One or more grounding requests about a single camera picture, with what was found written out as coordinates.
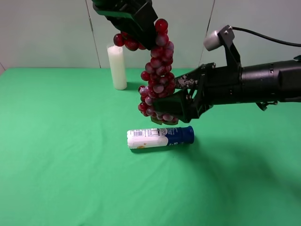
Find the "green tablecloth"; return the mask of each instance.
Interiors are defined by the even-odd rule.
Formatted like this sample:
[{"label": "green tablecloth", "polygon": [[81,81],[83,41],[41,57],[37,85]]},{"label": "green tablecloth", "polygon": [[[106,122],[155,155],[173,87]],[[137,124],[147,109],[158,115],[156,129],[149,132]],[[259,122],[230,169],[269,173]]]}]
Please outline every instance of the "green tablecloth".
[{"label": "green tablecloth", "polygon": [[193,145],[134,154],[127,130],[156,127],[140,71],[124,91],[108,69],[0,77],[1,226],[301,225],[301,104],[215,106]]}]

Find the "bottle label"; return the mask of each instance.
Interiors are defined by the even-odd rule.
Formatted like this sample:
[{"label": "bottle label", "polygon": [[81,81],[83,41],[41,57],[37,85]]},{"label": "bottle label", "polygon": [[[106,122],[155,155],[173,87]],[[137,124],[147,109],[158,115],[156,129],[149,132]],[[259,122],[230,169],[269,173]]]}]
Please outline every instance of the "bottle label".
[{"label": "bottle label", "polygon": [[182,133],[179,128],[167,128],[167,134],[165,135],[168,138],[167,145],[179,145],[183,144]]},{"label": "bottle label", "polygon": [[133,137],[158,137],[166,134],[167,129],[136,129],[130,131],[130,135]]}]

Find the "bottle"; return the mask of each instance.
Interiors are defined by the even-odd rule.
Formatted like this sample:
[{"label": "bottle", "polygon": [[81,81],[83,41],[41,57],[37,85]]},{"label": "bottle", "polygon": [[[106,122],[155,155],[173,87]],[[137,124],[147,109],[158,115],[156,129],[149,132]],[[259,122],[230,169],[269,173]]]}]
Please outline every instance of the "bottle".
[{"label": "bottle", "polygon": [[160,147],[179,144],[193,144],[194,131],[185,128],[136,129],[127,132],[127,146],[130,149]]}]

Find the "black robotic arm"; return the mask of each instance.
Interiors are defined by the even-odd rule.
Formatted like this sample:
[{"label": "black robotic arm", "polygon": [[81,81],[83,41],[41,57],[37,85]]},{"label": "black robotic arm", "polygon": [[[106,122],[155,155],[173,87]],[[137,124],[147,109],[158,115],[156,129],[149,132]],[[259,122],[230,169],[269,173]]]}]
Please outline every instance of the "black robotic arm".
[{"label": "black robotic arm", "polygon": [[[92,1],[95,11],[106,16],[117,29],[134,36],[147,49],[155,45],[154,22],[158,17],[151,0]],[[205,47],[211,51],[224,46],[227,66],[216,68],[215,63],[210,63],[177,77],[176,88],[180,91],[156,99],[155,110],[188,123],[213,105],[256,103],[265,111],[268,105],[276,105],[278,101],[301,102],[301,56],[290,61],[242,67],[233,39],[233,28],[229,25],[209,35]]]}]

